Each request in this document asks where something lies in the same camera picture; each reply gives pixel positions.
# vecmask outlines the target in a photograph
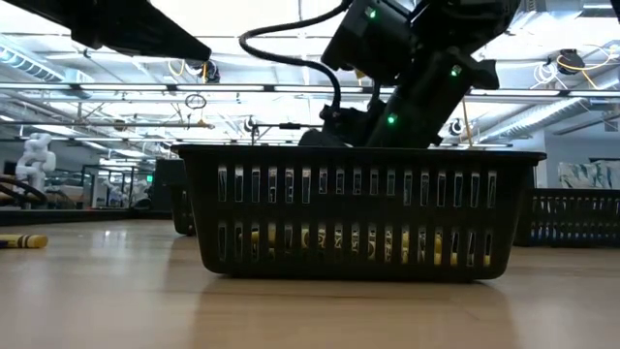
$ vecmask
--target yellow cable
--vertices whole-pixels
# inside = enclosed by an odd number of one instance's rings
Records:
[[[564,57],[564,56],[563,56],[563,55],[561,55],[561,54],[558,56],[558,58],[556,59],[556,61],[557,61],[557,63],[558,63],[559,65],[561,65],[561,66],[562,66],[562,67],[564,67],[564,68],[568,68],[568,69],[575,70],[575,71],[579,71],[579,72],[585,72],[585,71],[589,71],[589,70],[595,70],[595,69],[597,69],[597,68],[601,68],[601,67],[604,67],[605,65],[607,65],[607,63],[609,63],[609,61],[611,60],[611,54],[612,54],[612,53],[613,53],[613,48],[610,48],[610,49],[609,49],[609,55],[607,56],[607,60],[606,60],[605,62],[603,62],[603,63],[601,63],[601,64],[597,64],[597,65],[592,66],[592,67],[588,67],[588,68],[573,67],[573,66],[570,66],[570,65],[568,65],[568,64],[565,64],[565,63],[560,62],[560,59],[561,59],[562,57]]]
[[[467,141],[469,141],[469,146],[474,146],[474,142],[472,141],[472,129],[469,127],[469,120],[467,119],[467,108],[465,108],[465,99],[461,101],[463,105],[463,118],[465,119],[465,129],[467,129]]]
[[[177,73],[174,71],[174,69],[172,68],[172,61],[168,61],[168,69],[170,69],[170,72],[176,76],[176,77],[180,77],[183,75],[183,72],[185,71],[185,60],[181,61],[181,70]]]
[[[202,83],[206,84],[206,73],[208,70],[208,66],[206,62],[202,63]]]
[[[583,76],[585,76],[585,78],[588,80],[588,82],[590,82],[590,84],[592,85],[592,87],[594,87],[595,89],[601,89],[600,87],[598,87],[593,81],[592,79],[590,79],[590,77],[588,76],[588,74],[585,71],[581,71],[581,73],[583,74]]]

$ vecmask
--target black plastic basket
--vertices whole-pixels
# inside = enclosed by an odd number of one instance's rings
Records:
[[[620,190],[534,189],[524,202],[519,246],[620,246]]]
[[[472,280],[506,269],[521,152],[181,145],[204,265],[241,276]]]

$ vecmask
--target wooden table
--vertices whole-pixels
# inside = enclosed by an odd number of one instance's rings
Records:
[[[618,348],[620,251],[515,249],[474,285],[239,280],[169,221],[1,228],[0,348]]]

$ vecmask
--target yellow crayon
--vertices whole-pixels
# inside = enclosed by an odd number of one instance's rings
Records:
[[[0,235],[0,245],[8,248],[43,248],[47,246],[46,236]]]

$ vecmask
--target ceiling light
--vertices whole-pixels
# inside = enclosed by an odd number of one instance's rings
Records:
[[[620,91],[572,91],[571,97],[620,97]]]
[[[520,89],[499,89],[499,90],[481,90],[473,89],[469,93],[473,96],[514,96],[514,97],[531,97],[531,96],[557,96],[559,91],[549,90],[520,90]]]
[[[65,126],[37,125],[37,126],[32,126],[32,127],[39,129],[39,130],[56,133],[59,135],[65,135],[65,136],[79,135],[79,132],[74,131],[70,129],[69,127],[65,127]]]
[[[101,144],[97,144],[97,143],[93,143],[93,142],[84,142],[84,144],[90,146],[90,147],[94,147],[95,149],[99,149],[99,150],[108,150],[106,147],[104,147]]]
[[[80,142],[122,142],[123,139],[119,138],[91,138],[91,137],[78,137],[76,141]]]
[[[84,90],[124,90],[124,91],[168,91],[168,87],[162,84],[109,84],[109,83],[88,83],[80,86]]]
[[[328,86],[274,86],[276,92],[315,92],[315,93],[332,93],[333,88]],[[341,87],[342,93],[360,93],[361,87]]]
[[[144,154],[141,151],[137,151],[137,150],[128,150],[128,149],[113,149],[112,151],[115,151],[119,154],[125,155],[125,156],[130,156],[130,157],[142,157],[142,156],[146,156],[146,154]]]
[[[584,4],[584,9],[596,9],[596,10],[609,10],[611,9],[611,4]]]
[[[238,92],[238,91],[264,91],[262,85],[246,85],[246,84],[181,84],[177,85],[179,91],[204,91],[204,92]]]
[[[130,138],[129,142],[145,142],[145,143],[157,143],[157,142],[174,142],[176,139],[134,139]]]
[[[21,83],[4,82],[0,83],[0,88],[5,89],[29,89],[29,90],[68,90],[72,87],[67,83]]]

